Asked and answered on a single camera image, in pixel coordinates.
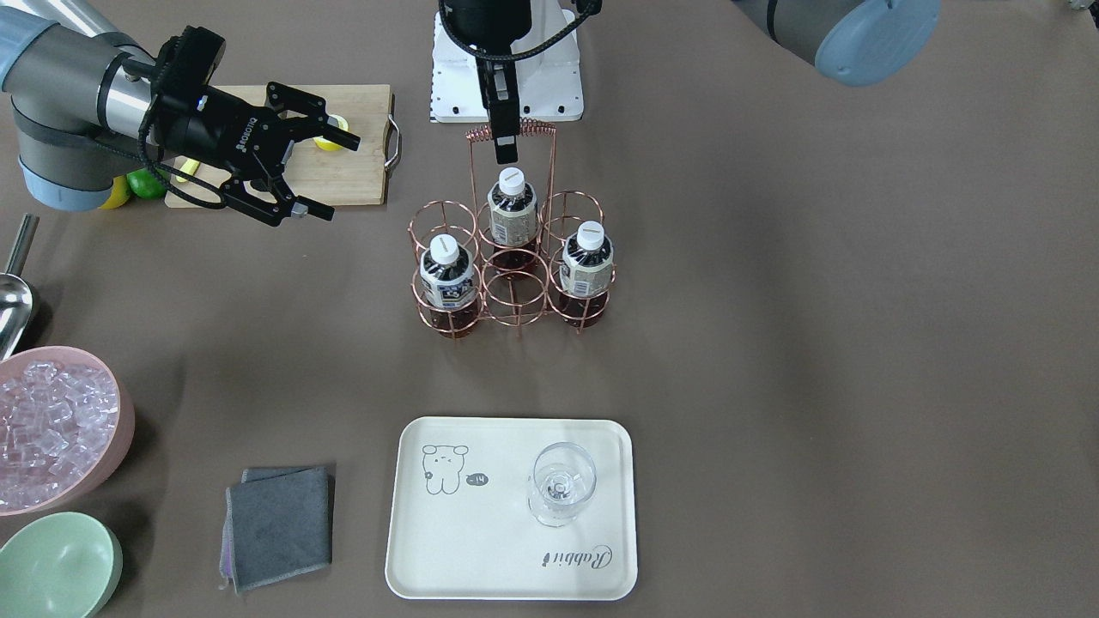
dark liquid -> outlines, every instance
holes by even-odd
[[[521,251],[514,251],[517,249],[524,249],[531,253],[523,253]],[[519,275],[515,275],[515,271],[523,271],[531,273],[534,271],[534,254],[539,251],[539,239],[537,236],[531,239],[531,242],[524,244],[523,246],[517,246],[511,249],[495,247],[492,250],[492,257],[489,262],[492,263],[492,267],[497,272],[501,273],[504,278],[513,279]]]
[[[431,258],[430,252],[423,254],[423,267],[440,283],[456,282],[462,278],[469,267],[469,253],[465,250],[458,252],[458,260],[449,266],[443,266]],[[447,339],[462,339],[473,332],[474,324],[480,317],[480,300],[474,297],[473,301],[460,309],[442,310],[430,309],[431,325],[440,331],[440,334]]]
[[[565,243],[565,253],[580,266],[598,266],[610,260],[611,241],[604,240],[602,246],[596,251],[585,251],[576,242],[576,236],[569,236]],[[603,291],[591,298],[576,298],[558,291],[555,302],[557,309],[564,313],[563,318],[567,324],[588,328],[603,317],[600,311],[607,305],[607,295],[608,293]]]
[[[480,300],[473,302],[454,311],[431,311],[431,325],[439,331],[439,334],[447,339],[462,339],[474,332],[475,324],[480,317]]]
[[[565,323],[570,327],[588,328],[602,318],[602,308],[607,306],[608,293],[602,293],[593,298],[573,298],[563,293],[557,293],[555,305],[557,310],[564,313]]]
[[[489,196],[492,203],[496,205],[500,210],[504,212],[519,212],[526,208],[532,208],[530,214],[531,221],[531,240],[523,243],[522,245],[514,246],[513,249],[525,249],[526,251],[537,253],[539,247],[539,233],[537,233],[537,208],[539,205],[534,201],[534,189],[530,185],[526,185],[523,189],[523,194],[520,196],[509,196],[500,191],[500,186],[496,185],[492,187],[492,195]],[[492,241],[496,243],[503,244],[503,241],[496,238],[492,234]],[[534,268],[534,256],[529,253],[522,253],[519,251],[509,252],[504,247],[496,247],[492,252],[493,255],[490,260],[492,266],[500,273],[503,273],[508,278],[514,278],[515,275],[508,275],[509,271],[526,271],[531,272]]]

white bottle cap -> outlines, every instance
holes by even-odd
[[[584,251],[598,251],[603,246],[603,227],[599,221],[585,221],[576,231],[576,244]]]
[[[457,239],[451,234],[439,234],[431,239],[431,260],[441,266],[449,266],[457,262]]]
[[[500,170],[500,192],[506,196],[518,197],[523,195],[526,188],[526,177],[523,170],[518,167],[504,167]]]

cable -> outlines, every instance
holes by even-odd
[[[120,156],[122,158],[130,158],[130,159],[133,159],[133,161],[136,161],[136,162],[141,162],[141,155],[138,155],[137,153],[131,153],[131,152],[124,151],[122,148],[112,146],[111,144],[107,144],[104,142],[100,142],[98,140],[93,140],[93,142],[95,142],[95,144],[97,146],[103,148],[104,151],[107,151],[107,152],[109,152],[109,153],[111,153],[111,154],[113,154],[115,156]],[[198,178],[198,177],[196,177],[196,176],[193,176],[191,174],[188,174],[188,173],[184,172],[182,169],[178,169],[176,167],[173,167],[173,166],[170,166],[170,165],[168,165],[166,163],[160,163],[158,161],[152,161],[152,158],[149,161],[152,162],[153,167],[155,167],[156,169],[159,169],[159,170],[165,172],[167,174],[170,174],[173,176],[178,176],[180,178],[186,178],[186,179],[190,180],[191,183],[195,183],[197,186],[202,187],[203,189],[207,189],[208,191],[210,191],[210,192],[212,192],[214,195],[219,195],[219,196],[221,195],[221,190],[220,190],[219,187],[215,187],[215,186],[211,185],[210,183],[207,183],[206,180],[203,180],[201,178]],[[160,176],[159,174],[156,174],[155,172],[153,173],[153,176],[156,177],[156,178],[158,178],[158,179],[160,179],[160,181],[163,184],[163,176]],[[173,186],[170,188],[175,189],[176,191],[178,191],[178,192],[174,191],[175,195],[179,196],[181,199],[184,199],[184,200],[186,200],[186,201],[188,201],[190,203],[195,203],[196,206],[202,206],[203,208],[213,208],[213,207],[209,207],[209,206],[203,206],[203,203],[210,203],[210,205],[218,205],[217,208],[221,208],[221,205],[224,203],[224,202],[214,202],[214,201],[203,201],[203,200],[201,200],[199,198],[196,198],[195,196],[191,196],[191,195],[182,192],[177,187]]]
[[[165,178],[164,176],[160,176],[159,174],[156,173],[156,168],[158,167],[175,169],[160,162],[154,162],[148,156],[148,147],[147,147],[148,132],[149,132],[149,125],[152,124],[153,120],[153,110],[156,109],[156,101],[157,99],[154,97],[153,104],[148,107],[148,111],[145,112],[145,118],[141,122],[141,129],[137,130],[137,156],[140,157],[142,165],[144,165],[145,169],[153,175],[153,178],[156,178],[157,183],[159,183],[162,186],[164,186],[165,189],[168,190],[168,192],[178,197],[179,199],[192,203],[195,206],[201,206],[202,208],[210,208],[214,210],[220,208],[225,208],[225,198],[224,196],[221,195],[221,190],[214,187],[213,185],[207,183],[206,180],[199,180],[198,178],[195,178],[190,174],[185,174],[184,172],[179,172],[179,176],[188,177],[188,179],[195,180],[196,184],[202,187],[203,189],[213,191],[219,198],[221,198],[220,201],[209,201],[204,199],[199,199],[190,194],[185,192],[184,190],[177,187],[174,187],[171,185],[170,179]]]
[[[439,0],[439,21],[443,22],[443,31],[446,32],[446,35],[451,37],[451,41],[453,41],[454,44],[457,45],[459,49],[469,54],[470,56],[490,63],[518,63],[519,60],[533,58],[534,56],[541,54],[542,52],[545,52],[550,47],[553,47],[554,45],[559,43],[562,38],[565,38],[569,34],[571,34],[574,30],[579,27],[585,20],[596,14],[596,7],[598,5],[599,5],[598,2],[592,2],[588,4],[588,7],[584,11],[581,11],[576,16],[576,19],[571,21],[571,23],[563,27],[557,34],[554,34],[550,38],[546,38],[540,45],[532,47],[525,52],[520,52],[518,54],[506,54],[506,55],[486,54],[485,52],[470,47],[469,45],[466,45],[465,43],[459,41],[458,35],[454,34],[454,31],[451,30],[451,23],[446,21],[445,0]]]

plastic bottle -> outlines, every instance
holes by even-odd
[[[496,247],[491,258],[498,271],[521,271],[534,262],[539,242],[539,197],[518,167],[504,167],[500,179],[488,192],[492,241],[506,247],[524,249],[531,253]]]
[[[586,328],[599,321],[614,272],[614,246],[598,221],[585,221],[565,241],[558,271],[564,293],[557,309],[565,321]]]
[[[466,247],[449,234],[431,239],[420,258],[423,297],[433,307],[431,325],[443,336],[459,339],[474,330],[480,316],[480,298],[474,276],[474,261]]]

white tray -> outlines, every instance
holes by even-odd
[[[534,459],[554,442],[584,446],[598,475],[591,504],[562,528],[542,526],[526,505]],[[424,446],[435,448],[430,461]],[[386,552],[398,596],[618,600],[636,581],[633,448],[622,426],[423,417],[404,428]]]

